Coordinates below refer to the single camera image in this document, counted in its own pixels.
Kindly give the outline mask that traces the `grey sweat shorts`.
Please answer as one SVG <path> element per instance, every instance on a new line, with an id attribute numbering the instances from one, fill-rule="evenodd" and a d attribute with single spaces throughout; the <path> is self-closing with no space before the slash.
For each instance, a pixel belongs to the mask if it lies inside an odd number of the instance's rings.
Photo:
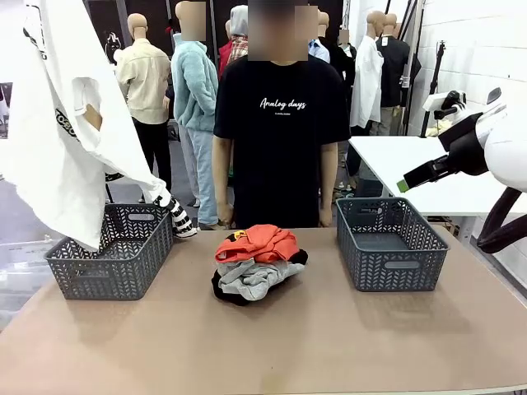
<path id="1" fill-rule="evenodd" d="M 275 261 L 257 263 L 253 259 L 237 263 L 218 263 L 216 273 L 219 275 L 213 285 L 228 296 L 240 296 L 243 301 L 262 300 L 272 287 L 284 282 L 305 270 L 304 263 Z"/>

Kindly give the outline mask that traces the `black light stand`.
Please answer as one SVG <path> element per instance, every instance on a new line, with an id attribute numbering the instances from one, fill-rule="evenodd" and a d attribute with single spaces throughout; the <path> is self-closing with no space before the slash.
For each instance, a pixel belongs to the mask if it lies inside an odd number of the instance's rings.
<path id="1" fill-rule="evenodd" d="M 440 68 L 441 68 L 441 61 L 442 61 L 442 58 L 444 56 L 444 53 L 445 53 L 445 41 L 441 40 L 438 43 L 438 47 L 437 47 L 437 51 L 436 51 L 436 63 L 435 63 L 435 68 L 434 68 L 432 80 L 431 80 L 431 83 L 430 83 L 430 89 L 429 89 L 428 98 L 430 98 L 432 95 L 434 95 L 436 93 L 436 88 L 438 86 L 438 76 L 439 76 L 439 72 L 440 72 Z M 425 109 L 425 114 L 423 116 L 420 137 L 425 137 L 426 136 L 427 125 L 428 125 L 428 122 L 429 122 L 430 112 L 431 112 L 431 106 L 430 105 L 423 105 L 423 108 Z"/>

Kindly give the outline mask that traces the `mannequin in grey hood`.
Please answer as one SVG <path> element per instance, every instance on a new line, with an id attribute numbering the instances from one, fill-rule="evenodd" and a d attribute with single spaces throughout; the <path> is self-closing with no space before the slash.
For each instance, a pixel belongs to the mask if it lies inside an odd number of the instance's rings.
<path id="1" fill-rule="evenodd" d="M 218 79 L 222 78 L 223 72 L 230 63 L 248 53 L 248 22 L 247 5 L 237 5 L 231 9 L 230 18 L 225 24 L 228 42 L 219 49 Z"/>

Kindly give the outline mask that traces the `mannequin in black shirt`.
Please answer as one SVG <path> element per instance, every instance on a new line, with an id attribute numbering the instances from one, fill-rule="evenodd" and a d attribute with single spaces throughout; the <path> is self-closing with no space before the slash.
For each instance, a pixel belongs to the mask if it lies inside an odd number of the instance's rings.
<path id="1" fill-rule="evenodd" d="M 376 47 L 384 59 L 381 74 L 380 122 L 376 124 L 377 136 L 389 136 L 394 111 L 402 104 L 401 77 L 408 64 L 410 46 L 394 36 L 397 16 L 389 13 L 385 17 L 382 36 Z"/>

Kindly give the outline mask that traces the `white table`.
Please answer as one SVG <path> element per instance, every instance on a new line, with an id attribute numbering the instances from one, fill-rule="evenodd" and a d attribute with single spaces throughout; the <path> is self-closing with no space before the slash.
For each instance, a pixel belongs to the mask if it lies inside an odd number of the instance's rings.
<path id="1" fill-rule="evenodd" d="M 424 216 L 486 216 L 505 190 L 490 173 L 458 173 L 401 193 L 397 182 L 404 174 L 445 154 L 437 138 L 351 137 L 349 142 L 388 193 L 409 200 Z"/>

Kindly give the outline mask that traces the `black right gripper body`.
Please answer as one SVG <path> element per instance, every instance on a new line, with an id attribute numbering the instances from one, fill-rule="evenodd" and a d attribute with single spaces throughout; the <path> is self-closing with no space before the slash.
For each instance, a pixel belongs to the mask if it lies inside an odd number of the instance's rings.
<path id="1" fill-rule="evenodd" d="M 432 162 L 429 182 L 459 172 L 471 176 L 488 172 L 484 149 L 476 133 L 477 122 L 482 115 L 470 114 L 439 136 L 446 155 Z"/>

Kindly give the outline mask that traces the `black trousers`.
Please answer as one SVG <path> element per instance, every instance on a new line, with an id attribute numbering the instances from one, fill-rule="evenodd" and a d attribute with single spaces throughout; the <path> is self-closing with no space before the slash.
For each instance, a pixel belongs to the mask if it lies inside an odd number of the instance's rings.
<path id="1" fill-rule="evenodd" d="M 214 295 L 237 306 L 263 300 L 269 292 L 305 270 L 308 253 L 301 249 L 288 260 L 272 262 L 249 258 L 237 262 L 217 263 L 211 279 Z"/>

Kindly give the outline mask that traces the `mannequin in white shirt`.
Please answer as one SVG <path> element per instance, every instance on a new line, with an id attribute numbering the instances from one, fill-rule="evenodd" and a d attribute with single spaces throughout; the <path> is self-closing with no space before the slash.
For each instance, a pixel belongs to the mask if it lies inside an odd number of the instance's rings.
<path id="1" fill-rule="evenodd" d="M 350 128 L 352 132 L 368 131 L 368 125 L 380 121 L 381 77 L 384 58 L 376 46 L 385 27 L 385 14 L 370 12 L 366 34 L 357 50 L 355 79 L 352 88 Z"/>

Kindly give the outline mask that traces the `white printed t-shirt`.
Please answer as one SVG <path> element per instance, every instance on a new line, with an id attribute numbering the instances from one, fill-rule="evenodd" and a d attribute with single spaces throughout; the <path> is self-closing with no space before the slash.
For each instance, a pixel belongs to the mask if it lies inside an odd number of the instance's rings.
<path id="1" fill-rule="evenodd" d="M 100 247 L 108 175 L 136 184 L 196 234 L 149 169 L 114 71 L 82 0 L 23 0 L 3 175 L 50 229 Z"/>

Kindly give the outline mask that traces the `person's right forearm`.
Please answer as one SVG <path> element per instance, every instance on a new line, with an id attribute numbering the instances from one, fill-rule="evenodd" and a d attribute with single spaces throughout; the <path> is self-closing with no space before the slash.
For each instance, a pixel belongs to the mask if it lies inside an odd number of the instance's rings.
<path id="1" fill-rule="evenodd" d="M 212 175 L 215 198 L 219 207 L 227 204 L 228 174 L 231 167 L 232 140 L 214 136 L 212 139 Z"/>

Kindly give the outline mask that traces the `mannequin in teal fleece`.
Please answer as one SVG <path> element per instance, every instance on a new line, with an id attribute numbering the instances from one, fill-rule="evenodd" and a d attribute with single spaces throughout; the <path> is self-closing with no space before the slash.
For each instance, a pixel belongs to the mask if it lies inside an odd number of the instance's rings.
<path id="1" fill-rule="evenodd" d="M 212 179 L 212 137 L 217 99 L 217 70 L 208 57 L 206 3 L 180 0 L 175 16 L 180 32 L 174 34 L 171 71 L 175 90 L 174 116 L 181 137 L 191 191 L 199 204 L 197 222 L 202 230 L 220 228 Z"/>

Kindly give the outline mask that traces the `orange t-shirt yellow print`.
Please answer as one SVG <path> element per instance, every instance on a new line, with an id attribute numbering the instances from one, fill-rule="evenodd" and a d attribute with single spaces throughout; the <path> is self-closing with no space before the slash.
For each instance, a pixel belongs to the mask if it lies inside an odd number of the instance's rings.
<path id="1" fill-rule="evenodd" d="M 219 244 L 215 259 L 218 263 L 237 263 L 250 259 L 257 263 L 273 263 L 288 261 L 299 252 L 296 236 L 291 231 L 275 225 L 254 225 L 228 235 Z"/>

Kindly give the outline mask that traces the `person in black t-shirt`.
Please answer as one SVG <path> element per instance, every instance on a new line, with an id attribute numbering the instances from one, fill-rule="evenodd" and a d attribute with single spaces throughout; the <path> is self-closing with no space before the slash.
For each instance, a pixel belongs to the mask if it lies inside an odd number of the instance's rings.
<path id="1" fill-rule="evenodd" d="M 213 136 L 232 140 L 227 202 L 239 229 L 320 226 L 320 150 L 350 136 L 343 81 L 299 32 L 306 3 L 248 0 L 248 53 L 219 83 Z"/>

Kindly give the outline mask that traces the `person's right hand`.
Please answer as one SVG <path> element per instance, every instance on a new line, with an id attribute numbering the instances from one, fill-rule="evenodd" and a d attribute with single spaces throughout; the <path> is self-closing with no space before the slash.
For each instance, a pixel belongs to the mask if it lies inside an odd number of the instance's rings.
<path id="1" fill-rule="evenodd" d="M 233 224 L 234 207 L 228 202 L 217 204 L 218 224 L 230 228 Z"/>

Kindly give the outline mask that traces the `mannequin in beige shirt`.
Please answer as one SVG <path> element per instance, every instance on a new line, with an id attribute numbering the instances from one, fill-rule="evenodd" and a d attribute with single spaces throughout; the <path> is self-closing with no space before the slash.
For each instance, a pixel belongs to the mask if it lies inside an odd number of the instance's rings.
<path id="1" fill-rule="evenodd" d="M 148 24 L 144 15 L 132 13 L 127 23 L 133 43 L 120 53 L 116 77 L 148 167 L 152 169 L 156 165 L 159 178 L 171 190 L 169 110 L 165 102 L 170 60 L 147 39 Z"/>

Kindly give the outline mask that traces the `person's left forearm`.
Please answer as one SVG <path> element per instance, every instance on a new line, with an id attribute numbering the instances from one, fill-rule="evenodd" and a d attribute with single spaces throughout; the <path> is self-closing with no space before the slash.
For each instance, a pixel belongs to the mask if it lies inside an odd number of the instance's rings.
<path id="1" fill-rule="evenodd" d="M 328 210 L 333 201 L 333 188 L 338 172 L 338 144 L 325 144 L 320 150 L 321 206 Z"/>

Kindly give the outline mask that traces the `grey plastic woven basket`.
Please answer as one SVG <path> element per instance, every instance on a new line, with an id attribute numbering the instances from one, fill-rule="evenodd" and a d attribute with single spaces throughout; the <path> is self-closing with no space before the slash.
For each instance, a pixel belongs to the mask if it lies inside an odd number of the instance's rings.
<path id="1" fill-rule="evenodd" d="M 433 291 L 448 244 L 406 199 L 340 198 L 337 240 L 362 292 Z"/>
<path id="2" fill-rule="evenodd" d="M 67 300 L 140 300 L 173 244 L 171 214 L 153 204 L 108 204 L 100 247 L 64 238 L 44 256 Z"/>

